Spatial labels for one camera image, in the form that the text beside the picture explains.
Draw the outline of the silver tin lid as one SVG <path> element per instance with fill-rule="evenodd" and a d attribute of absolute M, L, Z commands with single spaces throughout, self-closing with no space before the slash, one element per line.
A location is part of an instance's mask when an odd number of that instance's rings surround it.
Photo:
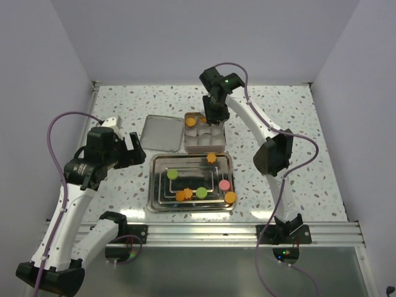
<path fill-rule="evenodd" d="M 145 150 L 178 152 L 182 138 L 182 118 L 150 114 L 145 119 L 140 144 Z"/>

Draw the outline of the metal tongs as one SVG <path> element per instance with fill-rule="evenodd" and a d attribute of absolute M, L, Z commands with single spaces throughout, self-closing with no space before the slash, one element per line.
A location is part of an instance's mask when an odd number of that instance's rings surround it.
<path fill-rule="evenodd" d="M 206 113 L 205 113 L 204 110 L 201 110 L 200 113 L 199 113 L 199 115 L 198 115 L 198 123 L 199 123 L 199 124 L 207 124 L 207 122 L 206 122 L 206 123 L 200 122 L 200 121 L 199 121 L 199 118 L 200 118 L 200 117 L 206 117 L 206 119 L 207 119 L 207 116 L 206 116 Z M 223 128 L 224 128 L 224 122 L 218 122 L 217 124 L 211 124 L 210 126 L 211 126 L 211 127 L 217 127 L 217 128 L 219 128 L 219 129 L 223 129 Z"/>

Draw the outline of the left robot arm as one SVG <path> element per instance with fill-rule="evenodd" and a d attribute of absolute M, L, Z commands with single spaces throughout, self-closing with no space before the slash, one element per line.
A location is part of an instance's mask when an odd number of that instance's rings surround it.
<path fill-rule="evenodd" d="M 125 215 L 106 211 L 88 235 L 75 243 L 85 211 L 109 170 L 140 165 L 145 161 L 137 133 L 129 134 L 133 148 L 110 127 L 94 127 L 86 144 L 64 166 L 58 204 L 38 250 L 28 262 L 18 265 L 16 276 L 35 291 L 75 296 L 85 278 L 85 270 L 110 242 L 131 238 Z"/>

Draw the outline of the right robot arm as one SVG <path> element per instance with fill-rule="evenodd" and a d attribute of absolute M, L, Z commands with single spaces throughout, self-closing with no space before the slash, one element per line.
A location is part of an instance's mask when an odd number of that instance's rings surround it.
<path fill-rule="evenodd" d="M 289 129 L 283 131 L 274 124 L 252 100 L 244 96 L 246 84 L 238 74 L 221 75 L 215 67 L 199 76 L 207 91 L 203 104 L 207 124 L 219 126 L 229 120 L 232 109 L 254 135 L 259 149 L 253 157 L 254 166 L 266 177 L 273 201 L 277 207 L 275 224 L 264 232 L 267 241 L 289 243 L 298 235 L 303 225 L 296 208 L 293 192 L 282 176 L 290 165 L 293 136 Z"/>

